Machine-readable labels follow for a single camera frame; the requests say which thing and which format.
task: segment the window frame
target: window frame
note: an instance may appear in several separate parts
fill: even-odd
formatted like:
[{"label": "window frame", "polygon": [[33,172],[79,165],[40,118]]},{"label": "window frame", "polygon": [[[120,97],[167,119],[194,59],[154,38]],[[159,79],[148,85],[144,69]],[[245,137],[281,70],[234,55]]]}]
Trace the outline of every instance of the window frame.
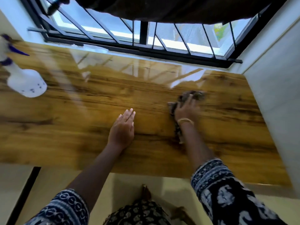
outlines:
[{"label": "window frame", "polygon": [[269,20],[274,16],[274,14],[280,9],[281,6],[286,2],[286,0],[276,0],[275,2],[271,3],[267,8],[263,9],[260,13],[257,14],[256,17],[252,18],[248,22],[248,26],[245,27],[242,32],[234,38],[233,35],[233,28],[230,22],[230,29],[231,29],[231,36],[233,39],[233,44],[227,50],[223,57],[215,55],[213,52],[213,48],[210,44],[208,39],[207,33],[205,31],[205,27],[203,26],[204,32],[208,39],[208,43],[212,50],[211,54],[206,53],[195,53],[191,52],[188,48],[184,38],[182,37],[179,30],[175,27],[182,38],[183,43],[187,50],[178,50],[166,47],[161,38],[155,34],[156,38],[162,44],[162,47],[155,47],[147,45],[148,41],[148,30],[149,30],[149,22],[141,22],[140,24],[140,38],[134,38],[134,41],[122,41],[118,39],[118,36],[111,36],[111,32],[103,27],[100,24],[100,20],[96,20],[96,22],[106,31],[109,35],[107,38],[100,38],[97,37],[92,32],[87,32],[87,34],[77,27],[79,30],[83,32],[83,34],[73,34],[70,33],[70,28],[67,28],[66,31],[63,31],[56,25],[55,21],[51,20],[51,17],[48,18],[45,12],[45,6],[40,0],[21,0],[22,4],[24,5],[25,9],[28,11],[30,17],[34,21],[36,28],[28,28],[29,31],[40,32],[47,42],[53,43],[62,43],[62,44],[75,44],[79,46],[83,46],[84,44],[89,45],[99,45],[103,48],[106,48],[110,51],[120,52],[120,53],[127,53],[139,56],[146,56],[150,58],[158,58],[158,59],[165,59],[165,60],[172,60],[172,61],[179,61],[184,63],[191,63],[191,64],[199,64],[199,65],[206,65],[216,68],[229,68],[232,63],[242,63],[242,60],[238,60],[238,56],[245,50],[245,48],[252,42],[252,40],[259,34],[259,32],[264,28],[264,26],[269,22]]}]

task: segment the black and white patterned dress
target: black and white patterned dress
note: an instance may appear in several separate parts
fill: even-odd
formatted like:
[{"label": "black and white patterned dress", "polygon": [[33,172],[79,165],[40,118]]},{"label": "black and white patterned dress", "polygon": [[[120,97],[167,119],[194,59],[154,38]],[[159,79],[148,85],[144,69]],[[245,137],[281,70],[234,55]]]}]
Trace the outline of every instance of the black and white patterned dress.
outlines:
[{"label": "black and white patterned dress", "polygon": [[[191,185],[214,225],[283,225],[278,215],[257,200],[220,159],[212,159],[193,174]],[[87,225],[89,211],[74,190],[59,192],[25,225]],[[170,225],[169,216],[152,201],[137,200],[112,213],[104,225]]]}]

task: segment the woman's right hand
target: woman's right hand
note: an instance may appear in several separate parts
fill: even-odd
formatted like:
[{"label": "woman's right hand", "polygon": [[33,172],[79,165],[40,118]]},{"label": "woman's right hand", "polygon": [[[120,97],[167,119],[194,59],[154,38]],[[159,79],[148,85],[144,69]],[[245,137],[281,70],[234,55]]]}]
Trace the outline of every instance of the woman's right hand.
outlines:
[{"label": "woman's right hand", "polygon": [[189,98],[186,100],[182,107],[180,107],[180,102],[177,103],[177,107],[174,112],[176,121],[182,118],[188,118],[194,123],[197,122],[199,115],[199,107],[197,105],[197,101],[192,97],[193,95],[190,94]]}]

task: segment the woman's left hand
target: woman's left hand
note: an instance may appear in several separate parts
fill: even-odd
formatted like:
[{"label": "woman's left hand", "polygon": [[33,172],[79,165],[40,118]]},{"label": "woman's left hand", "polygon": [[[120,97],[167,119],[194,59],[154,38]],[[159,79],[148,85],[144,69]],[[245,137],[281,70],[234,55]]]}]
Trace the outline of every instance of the woman's left hand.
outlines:
[{"label": "woman's left hand", "polygon": [[123,115],[119,115],[110,129],[108,146],[116,148],[121,152],[131,144],[134,138],[134,116],[135,111],[132,108],[126,110]]}]

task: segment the hand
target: hand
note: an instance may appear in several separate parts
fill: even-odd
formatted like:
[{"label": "hand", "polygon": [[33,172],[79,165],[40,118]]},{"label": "hand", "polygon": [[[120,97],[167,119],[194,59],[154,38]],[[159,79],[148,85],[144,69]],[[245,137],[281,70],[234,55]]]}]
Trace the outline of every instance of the hand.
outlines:
[{"label": "hand", "polygon": [[188,118],[194,123],[197,123],[199,107],[197,106],[197,100],[192,99],[193,95],[190,94],[189,98],[180,107],[180,102],[177,103],[177,107],[175,109],[175,120],[178,121],[181,118]]},{"label": "hand", "polygon": [[110,129],[108,143],[113,148],[123,151],[128,147],[134,138],[133,120],[135,111],[133,109],[126,110],[123,115],[119,115],[114,125]]}]

